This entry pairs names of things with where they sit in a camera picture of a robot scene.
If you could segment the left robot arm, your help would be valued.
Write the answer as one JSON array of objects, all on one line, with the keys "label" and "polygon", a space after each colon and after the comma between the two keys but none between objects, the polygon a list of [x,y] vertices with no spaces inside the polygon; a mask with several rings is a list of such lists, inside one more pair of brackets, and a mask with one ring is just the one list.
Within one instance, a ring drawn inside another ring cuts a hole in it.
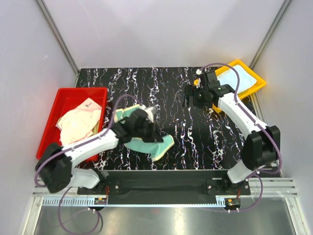
[{"label": "left robot arm", "polygon": [[40,177],[50,193],[67,187],[82,187],[100,194],[105,190],[106,177],[98,170],[76,169],[76,166],[100,152],[115,149],[119,144],[141,139],[147,143],[163,142],[154,121],[155,107],[140,106],[128,117],[98,134],[76,143],[61,147],[51,144],[36,165]]}]

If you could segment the yellow green towel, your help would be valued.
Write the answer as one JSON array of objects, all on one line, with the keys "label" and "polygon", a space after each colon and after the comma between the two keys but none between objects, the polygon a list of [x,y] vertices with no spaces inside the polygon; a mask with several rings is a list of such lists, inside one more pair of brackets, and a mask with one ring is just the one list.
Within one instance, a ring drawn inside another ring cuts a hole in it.
[{"label": "yellow green towel", "polygon": [[[144,110],[145,105],[133,105],[125,109],[117,109],[114,114],[114,122],[121,121],[123,118],[129,117],[132,112],[137,109]],[[149,143],[144,142],[140,138],[132,138],[130,142],[125,143],[124,146],[132,151],[144,154],[150,154],[151,161],[160,160],[165,153],[174,145],[174,139],[171,135],[162,137],[164,142]]]}]

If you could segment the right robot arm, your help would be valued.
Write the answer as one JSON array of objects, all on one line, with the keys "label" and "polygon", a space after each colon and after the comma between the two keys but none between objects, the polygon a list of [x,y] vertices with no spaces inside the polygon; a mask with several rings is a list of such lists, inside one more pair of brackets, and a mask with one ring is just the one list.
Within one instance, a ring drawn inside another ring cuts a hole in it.
[{"label": "right robot arm", "polygon": [[275,161],[282,162],[280,130],[258,119],[230,85],[220,84],[214,71],[197,70],[198,78],[184,89],[183,106],[220,108],[240,129],[245,142],[240,160],[215,184],[218,192],[235,193],[249,177]]}]

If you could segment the light blue towel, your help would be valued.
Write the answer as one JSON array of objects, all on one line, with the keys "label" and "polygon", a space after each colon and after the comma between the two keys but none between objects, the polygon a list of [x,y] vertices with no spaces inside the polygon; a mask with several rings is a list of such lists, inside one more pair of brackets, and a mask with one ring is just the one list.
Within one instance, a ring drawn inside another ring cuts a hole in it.
[{"label": "light blue towel", "polygon": [[[234,65],[233,68],[237,71],[240,78],[239,88],[237,90],[238,93],[245,92],[256,84],[257,80],[245,71],[241,65]],[[228,69],[218,75],[217,79],[221,85],[228,84],[232,89],[236,90],[238,78],[234,70]]]}]

